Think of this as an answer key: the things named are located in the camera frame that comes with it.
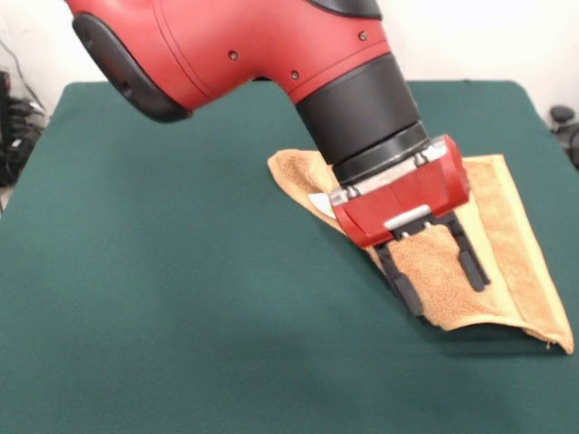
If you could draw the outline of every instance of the orange towel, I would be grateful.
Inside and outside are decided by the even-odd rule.
[[[446,227],[433,226],[393,241],[394,260],[416,287],[425,317],[446,331],[482,323],[520,327],[572,354],[571,326],[504,158],[465,158],[464,164],[472,192],[470,202],[456,213],[492,283],[482,293],[472,290]],[[342,231],[309,197],[338,187],[319,152],[280,151],[270,158],[268,167],[287,195]],[[382,269],[375,250],[367,252]]]

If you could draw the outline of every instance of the tan cloth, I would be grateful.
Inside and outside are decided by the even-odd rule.
[[[456,212],[492,284],[482,293],[470,287],[457,260],[458,247],[444,226],[393,241],[394,260],[416,287],[425,317],[446,331],[482,323],[520,327],[572,354],[571,326],[504,158],[464,161],[472,194],[470,202]],[[319,152],[280,151],[268,166],[286,194],[342,231],[308,197],[338,187]],[[375,250],[367,252],[382,269]]]

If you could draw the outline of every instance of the table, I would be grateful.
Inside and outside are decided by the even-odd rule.
[[[432,135],[505,155],[576,332],[579,179],[527,94],[410,85]],[[314,145],[273,83],[169,126],[69,86],[0,221],[0,431],[577,430],[576,356],[408,316],[273,182],[290,147]]]

